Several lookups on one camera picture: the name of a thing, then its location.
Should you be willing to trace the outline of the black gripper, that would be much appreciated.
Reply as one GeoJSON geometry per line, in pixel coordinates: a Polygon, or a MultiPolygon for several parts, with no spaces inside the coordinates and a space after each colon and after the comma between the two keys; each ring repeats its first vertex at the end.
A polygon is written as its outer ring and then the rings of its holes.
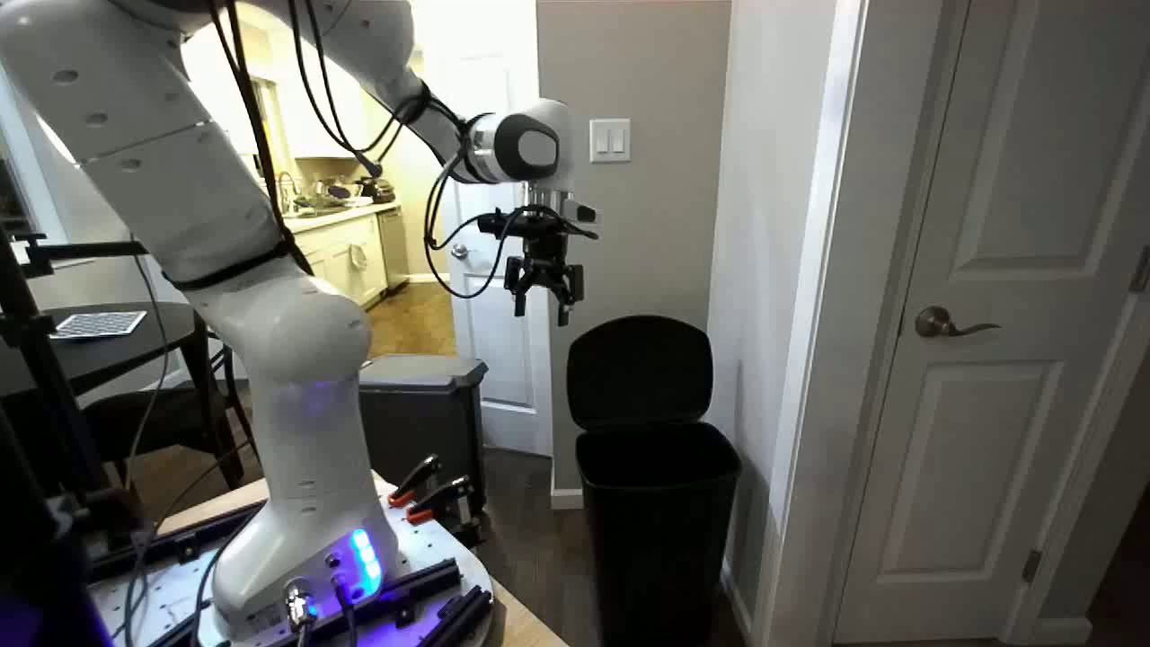
{"type": "Polygon", "coordinates": [[[521,242],[521,251],[512,254],[502,271],[502,288],[515,294],[515,315],[524,315],[527,288],[551,288],[557,290],[557,326],[569,326],[569,315],[571,315],[569,290],[584,288],[584,271],[569,264],[569,236],[584,236],[586,230],[548,204],[485,211],[478,218],[478,230],[500,242],[508,236],[521,242]]]}

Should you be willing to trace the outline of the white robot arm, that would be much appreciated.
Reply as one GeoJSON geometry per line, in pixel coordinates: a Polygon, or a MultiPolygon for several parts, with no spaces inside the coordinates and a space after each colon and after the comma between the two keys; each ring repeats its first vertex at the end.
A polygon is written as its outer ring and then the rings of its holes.
{"type": "MultiPolygon", "coordinates": [[[[94,179],[164,280],[242,357],[271,501],[218,554],[214,615],[227,640],[320,629],[398,573],[398,541],[373,490],[360,366],[372,335],[355,301],[305,272],[271,194],[198,101],[179,40],[206,0],[4,0],[0,63],[33,113],[94,179]]],[[[527,202],[478,227],[515,236],[508,288],[584,300],[569,242],[569,113],[457,114],[414,72],[411,0],[332,0],[303,33],[462,185],[521,185],[527,202]]]]}

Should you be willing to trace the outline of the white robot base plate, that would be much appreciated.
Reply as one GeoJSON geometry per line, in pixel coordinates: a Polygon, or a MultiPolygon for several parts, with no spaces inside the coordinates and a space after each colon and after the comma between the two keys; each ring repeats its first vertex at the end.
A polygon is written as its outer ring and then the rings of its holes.
{"type": "Polygon", "coordinates": [[[143,559],[91,579],[91,597],[117,647],[485,647],[495,611],[485,565],[436,517],[393,508],[388,481],[376,495],[393,559],[355,525],[233,626],[224,626],[214,585],[224,544],[267,501],[264,481],[163,522],[143,559]]]}

